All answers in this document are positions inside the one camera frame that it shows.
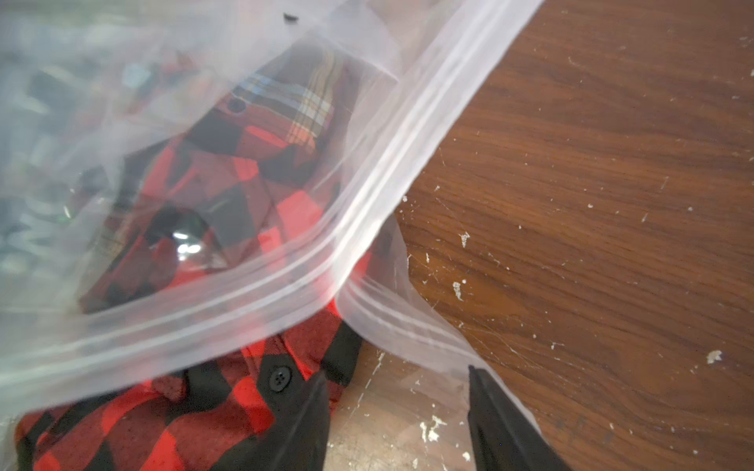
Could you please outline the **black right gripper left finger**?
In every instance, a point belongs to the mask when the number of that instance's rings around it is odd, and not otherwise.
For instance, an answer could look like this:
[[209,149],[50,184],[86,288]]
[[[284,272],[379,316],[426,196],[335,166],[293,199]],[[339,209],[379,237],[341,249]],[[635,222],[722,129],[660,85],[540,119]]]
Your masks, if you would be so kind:
[[330,429],[323,371],[260,369],[208,387],[212,470],[321,470]]

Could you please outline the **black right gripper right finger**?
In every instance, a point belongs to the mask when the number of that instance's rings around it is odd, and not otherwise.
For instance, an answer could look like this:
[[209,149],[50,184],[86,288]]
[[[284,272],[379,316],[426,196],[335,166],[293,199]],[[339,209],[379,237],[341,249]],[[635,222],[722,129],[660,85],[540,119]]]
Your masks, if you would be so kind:
[[481,471],[571,471],[498,382],[469,367],[469,432]]

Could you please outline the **red black plaid shirt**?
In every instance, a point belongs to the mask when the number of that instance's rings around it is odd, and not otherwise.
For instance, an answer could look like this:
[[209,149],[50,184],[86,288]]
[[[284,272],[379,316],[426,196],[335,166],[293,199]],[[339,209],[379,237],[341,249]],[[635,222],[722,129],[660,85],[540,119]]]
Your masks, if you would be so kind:
[[[241,308],[232,288],[279,271],[304,274],[285,251],[324,216],[341,192],[330,165],[332,141],[349,118],[355,70],[345,60],[335,115],[314,150],[286,144],[230,113],[231,90],[188,131],[128,157],[114,211],[107,217],[95,274],[78,296],[85,314],[145,307],[152,315],[211,304],[213,314]],[[212,470],[208,387],[223,389],[260,369],[323,371],[330,413],[357,366],[362,340],[333,302],[286,328],[270,324],[220,356],[119,391],[31,412],[14,437],[21,470]]]

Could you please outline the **clear plastic vacuum bag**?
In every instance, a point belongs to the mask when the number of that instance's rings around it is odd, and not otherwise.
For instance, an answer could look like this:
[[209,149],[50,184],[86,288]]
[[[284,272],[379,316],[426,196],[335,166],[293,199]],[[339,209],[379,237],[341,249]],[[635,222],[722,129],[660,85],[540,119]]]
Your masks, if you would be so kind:
[[408,190],[536,1],[5,1],[5,470],[484,470]]

